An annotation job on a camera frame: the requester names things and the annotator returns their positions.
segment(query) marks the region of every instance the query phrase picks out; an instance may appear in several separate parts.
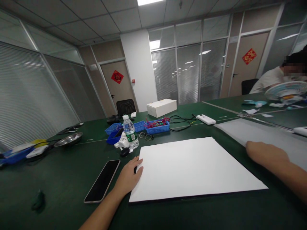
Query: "metal bowl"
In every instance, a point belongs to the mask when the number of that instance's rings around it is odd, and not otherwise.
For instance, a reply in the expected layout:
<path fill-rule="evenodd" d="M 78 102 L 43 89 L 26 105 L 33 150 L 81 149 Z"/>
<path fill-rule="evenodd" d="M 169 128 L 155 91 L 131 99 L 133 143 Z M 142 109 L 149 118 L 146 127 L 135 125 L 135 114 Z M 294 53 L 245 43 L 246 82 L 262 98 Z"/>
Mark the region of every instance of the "metal bowl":
<path fill-rule="evenodd" d="M 60 147 L 60 146 L 70 146 L 78 143 L 81 140 L 83 133 L 75 133 L 72 135 L 69 135 L 65 137 L 64 139 L 56 142 L 54 144 L 55 147 Z"/>

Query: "door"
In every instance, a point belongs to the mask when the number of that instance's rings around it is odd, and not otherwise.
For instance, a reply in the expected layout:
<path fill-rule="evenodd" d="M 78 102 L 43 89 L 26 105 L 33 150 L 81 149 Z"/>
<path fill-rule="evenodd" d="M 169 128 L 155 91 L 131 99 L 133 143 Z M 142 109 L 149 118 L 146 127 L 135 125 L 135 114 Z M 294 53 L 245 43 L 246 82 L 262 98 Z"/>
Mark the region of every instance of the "door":
<path fill-rule="evenodd" d="M 134 101 L 134 105 L 137 110 L 137 104 L 135 101 L 125 61 L 119 61 L 119 62 L 101 65 L 101 69 L 115 106 L 116 102 L 118 101 L 132 99 Z M 124 76 L 120 84 L 111 79 L 115 70 Z"/>
<path fill-rule="evenodd" d="M 230 97 L 242 95 L 242 81 L 256 78 L 268 36 L 269 33 L 267 32 L 241 38 L 236 66 L 234 68 L 234 75 L 232 76 L 232 83 L 230 86 Z M 250 51 L 251 48 L 256 53 L 256 57 L 251 62 L 246 64 L 243 57 Z"/>

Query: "water bottle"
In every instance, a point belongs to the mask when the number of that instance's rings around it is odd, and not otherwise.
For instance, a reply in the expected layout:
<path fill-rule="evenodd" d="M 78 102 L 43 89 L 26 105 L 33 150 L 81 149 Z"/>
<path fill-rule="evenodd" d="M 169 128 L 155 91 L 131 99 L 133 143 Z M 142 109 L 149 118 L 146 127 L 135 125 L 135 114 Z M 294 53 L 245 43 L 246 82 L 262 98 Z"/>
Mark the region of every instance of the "water bottle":
<path fill-rule="evenodd" d="M 127 136 L 130 148 L 136 149 L 139 145 L 138 137 L 135 133 L 134 124 L 129 119 L 129 115 L 123 115 L 122 117 L 124 119 L 123 126 L 124 126 L 124 132 Z"/>

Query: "small green object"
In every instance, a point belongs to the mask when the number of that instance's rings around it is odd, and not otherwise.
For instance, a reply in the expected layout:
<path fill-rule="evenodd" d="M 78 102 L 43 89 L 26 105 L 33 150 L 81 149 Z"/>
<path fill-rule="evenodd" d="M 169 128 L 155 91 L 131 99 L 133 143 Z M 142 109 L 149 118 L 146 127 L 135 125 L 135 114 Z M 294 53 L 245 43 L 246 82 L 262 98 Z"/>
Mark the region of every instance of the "small green object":
<path fill-rule="evenodd" d="M 45 204 L 45 194 L 39 190 L 32 202 L 32 210 L 38 210 Z"/>

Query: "office chair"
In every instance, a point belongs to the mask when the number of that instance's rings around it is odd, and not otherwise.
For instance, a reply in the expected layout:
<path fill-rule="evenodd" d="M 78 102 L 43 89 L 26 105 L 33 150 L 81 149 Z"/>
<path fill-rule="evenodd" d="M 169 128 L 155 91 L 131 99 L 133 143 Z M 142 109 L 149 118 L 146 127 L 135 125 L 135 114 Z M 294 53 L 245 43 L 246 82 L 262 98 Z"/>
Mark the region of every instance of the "office chair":
<path fill-rule="evenodd" d="M 245 80 L 241 82 L 241 88 L 242 88 L 242 95 L 249 94 L 249 92 L 252 90 L 253 86 L 256 84 L 256 82 L 259 79 L 250 79 L 250 80 Z"/>
<path fill-rule="evenodd" d="M 116 107 L 119 115 L 136 112 L 134 101 L 132 99 L 118 101 L 116 102 Z"/>

